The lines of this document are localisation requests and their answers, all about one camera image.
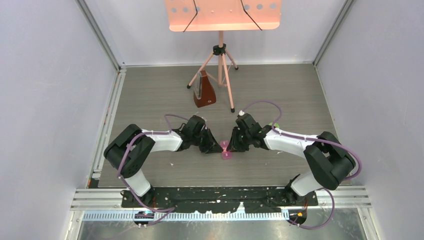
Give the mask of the green pill bottle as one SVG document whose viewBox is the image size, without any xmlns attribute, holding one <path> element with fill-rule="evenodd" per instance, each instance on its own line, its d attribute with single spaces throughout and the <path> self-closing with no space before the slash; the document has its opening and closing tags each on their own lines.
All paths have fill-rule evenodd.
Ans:
<svg viewBox="0 0 424 240">
<path fill-rule="evenodd" d="M 279 126 L 279 124 L 278 124 L 278 123 L 272 123 L 272 122 L 270 122 L 268 125 L 269 125 L 271 128 L 274 128 L 274 129 L 279 129 L 279 128 L 280 128 L 280 126 Z"/>
</svg>

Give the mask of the pink music stand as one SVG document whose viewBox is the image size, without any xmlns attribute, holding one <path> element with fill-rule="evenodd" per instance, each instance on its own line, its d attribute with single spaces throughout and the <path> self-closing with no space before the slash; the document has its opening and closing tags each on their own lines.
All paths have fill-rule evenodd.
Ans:
<svg viewBox="0 0 424 240">
<path fill-rule="evenodd" d="M 169 29 L 172 32 L 217 32 L 218 44 L 213 46 L 202 72 L 213 56 L 218 58 L 219 86 L 228 91 L 231 112 L 235 112 L 229 69 L 239 67 L 227 51 L 224 33 L 229 31 L 274 30 L 281 22 L 281 0 L 166 0 Z"/>
</svg>

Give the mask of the brown wooden metronome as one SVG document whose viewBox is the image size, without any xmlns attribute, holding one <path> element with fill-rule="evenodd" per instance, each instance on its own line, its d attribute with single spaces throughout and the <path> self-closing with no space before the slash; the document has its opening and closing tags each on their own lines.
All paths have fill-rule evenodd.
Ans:
<svg viewBox="0 0 424 240">
<path fill-rule="evenodd" d="M 198 108 L 215 104 L 217 101 L 215 89 L 209 81 L 208 74 L 201 70 L 194 81 L 193 101 Z"/>
</svg>

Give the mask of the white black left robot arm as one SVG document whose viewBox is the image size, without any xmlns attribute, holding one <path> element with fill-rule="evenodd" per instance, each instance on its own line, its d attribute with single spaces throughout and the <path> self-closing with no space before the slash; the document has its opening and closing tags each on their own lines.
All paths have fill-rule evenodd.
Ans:
<svg viewBox="0 0 424 240">
<path fill-rule="evenodd" d="M 178 128 L 153 131 L 128 125 L 104 150 L 104 158 L 116 169 L 117 178 L 128 188 L 141 207 L 153 206 L 153 187 L 145 177 L 142 166 L 154 152 L 181 152 L 191 146 L 203 154 L 222 153 L 206 121 L 197 115 L 185 118 Z"/>
</svg>

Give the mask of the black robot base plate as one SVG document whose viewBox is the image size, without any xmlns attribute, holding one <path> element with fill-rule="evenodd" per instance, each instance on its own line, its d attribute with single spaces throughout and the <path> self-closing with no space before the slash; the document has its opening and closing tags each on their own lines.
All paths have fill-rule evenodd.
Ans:
<svg viewBox="0 0 424 240">
<path fill-rule="evenodd" d="M 175 213 L 234 213 L 244 207 L 246 213 L 276 213 L 280 207 L 315 207 L 315 192 L 289 198 L 275 186 L 226 187 L 152 187 L 140 201 L 150 208 L 169 209 Z"/>
</svg>

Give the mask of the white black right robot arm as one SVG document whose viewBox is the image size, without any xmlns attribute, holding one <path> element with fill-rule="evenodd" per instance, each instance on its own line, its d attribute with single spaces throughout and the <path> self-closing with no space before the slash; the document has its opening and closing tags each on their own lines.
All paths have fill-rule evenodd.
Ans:
<svg viewBox="0 0 424 240">
<path fill-rule="evenodd" d="M 307 194 L 321 188 L 335 190 L 357 166 L 352 155 L 330 132 L 301 135 L 271 125 L 260 126 L 248 113 L 238 115 L 235 122 L 226 147 L 228 152 L 243 153 L 253 146 L 306 160 L 310 170 L 295 176 L 284 187 L 283 193 L 291 205 L 299 205 Z"/>
</svg>

